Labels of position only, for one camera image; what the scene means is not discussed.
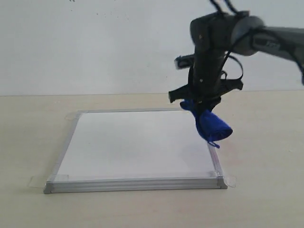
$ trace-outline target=blue cloth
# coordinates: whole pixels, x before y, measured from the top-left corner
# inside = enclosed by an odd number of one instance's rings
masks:
[[[194,110],[192,100],[184,100],[180,105],[182,109],[192,112],[199,135],[210,145],[219,148],[219,145],[214,142],[226,139],[232,134],[232,128],[211,111],[205,110],[198,115]]]

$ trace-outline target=beige table surface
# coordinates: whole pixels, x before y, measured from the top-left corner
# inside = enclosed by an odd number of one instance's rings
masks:
[[[166,94],[0,97],[0,227],[304,227],[304,91],[223,97],[214,111],[234,133],[218,156],[235,188],[42,194],[74,112],[170,105]]]

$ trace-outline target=white wall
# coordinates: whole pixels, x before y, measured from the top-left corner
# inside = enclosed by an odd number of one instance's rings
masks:
[[[304,28],[302,0],[232,2],[267,25]],[[1,0],[0,95],[166,93],[187,82],[173,61],[193,53],[190,21],[213,11],[208,0]],[[241,60],[246,90],[302,89],[292,62]]]

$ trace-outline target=whiteboard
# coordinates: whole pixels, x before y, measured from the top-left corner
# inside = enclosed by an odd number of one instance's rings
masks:
[[[190,178],[219,187],[216,152],[189,112],[85,112],[76,121],[51,183]]]
[[[232,2],[267,25],[304,28],[304,1]],[[194,51],[190,22],[212,12],[208,0],[2,0],[0,95],[166,93],[187,83],[173,61]],[[240,60],[244,90],[302,89],[292,62]]]

